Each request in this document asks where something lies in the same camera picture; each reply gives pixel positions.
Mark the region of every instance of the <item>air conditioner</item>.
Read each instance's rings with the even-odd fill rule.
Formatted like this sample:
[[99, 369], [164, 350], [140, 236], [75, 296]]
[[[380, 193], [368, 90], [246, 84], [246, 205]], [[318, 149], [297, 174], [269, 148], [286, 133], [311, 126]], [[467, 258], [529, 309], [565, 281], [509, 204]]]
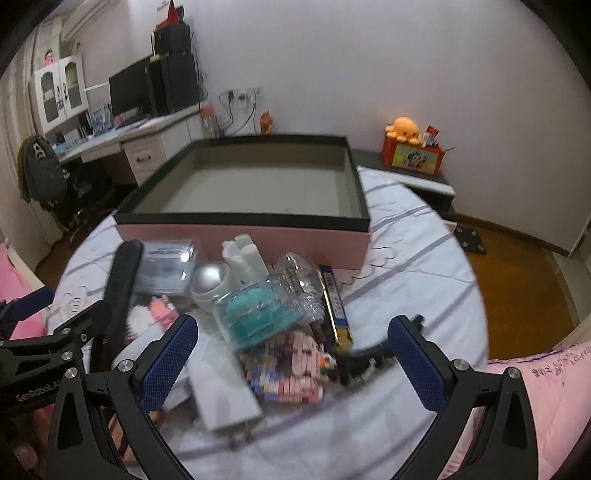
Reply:
[[63, 41], [74, 40], [78, 32], [91, 20], [98, 17], [108, 5], [112, 5], [118, 1], [119, 0], [85, 0], [64, 22], [61, 31], [61, 39]]

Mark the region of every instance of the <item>wall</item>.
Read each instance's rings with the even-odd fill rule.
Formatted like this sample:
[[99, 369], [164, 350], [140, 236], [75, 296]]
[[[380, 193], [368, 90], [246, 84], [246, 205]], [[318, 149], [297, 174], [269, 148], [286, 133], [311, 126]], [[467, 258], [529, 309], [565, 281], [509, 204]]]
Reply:
[[[84, 32], [88, 85], [150, 53], [160, 3], [122, 0]], [[457, 147], [444, 173], [458, 211], [573, 247], [591, 212], [591, 92], [518, 0], [184, 6], [213, 98], [261, 85], [277, 130], [370, 150], [398, 116], [433, 124]]]

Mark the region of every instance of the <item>curtain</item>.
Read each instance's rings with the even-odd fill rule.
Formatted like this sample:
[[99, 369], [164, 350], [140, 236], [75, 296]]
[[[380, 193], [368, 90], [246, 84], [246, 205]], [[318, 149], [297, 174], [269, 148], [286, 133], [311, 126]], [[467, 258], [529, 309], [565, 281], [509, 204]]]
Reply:
[[28, 82], [39, 68], [37, 38], [46, 38], [48, 32], [54, 37], [55, 30], [54, 22], [35, 29], [0, 79], [0, 229], [33, 271], [62, 232], [36, 202], [21, 199], [17, 157], [22, 141], [35, 134]]

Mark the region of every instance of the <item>cabinet door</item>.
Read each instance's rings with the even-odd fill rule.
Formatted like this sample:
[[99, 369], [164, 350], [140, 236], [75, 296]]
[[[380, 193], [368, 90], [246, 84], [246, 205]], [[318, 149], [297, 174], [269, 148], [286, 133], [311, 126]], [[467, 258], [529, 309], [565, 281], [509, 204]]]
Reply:
[[82, 57], [74, 55], [60, 60], [60, 81], [64, 92], [66, 116], [72, 118], [88, 110], [88, 98], [84, 91]]
[[60, 69], [57, 63], [35, 72], [35, 96], [43, 134], [66, 121]]

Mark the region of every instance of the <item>plastic bottle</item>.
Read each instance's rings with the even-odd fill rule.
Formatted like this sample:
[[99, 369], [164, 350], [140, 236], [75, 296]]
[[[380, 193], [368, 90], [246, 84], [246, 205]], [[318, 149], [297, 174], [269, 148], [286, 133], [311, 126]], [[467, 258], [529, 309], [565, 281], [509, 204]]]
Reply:
[[267, 266], [249, 235], [238, 235], [222, 243], [223, 259], [245, 284], [263, 281], [269, 274]]
[[212, 105], [203, 105], [201, 107], [201, 120], [206, 138], [215, 138], [219, 136], [220, 129]]

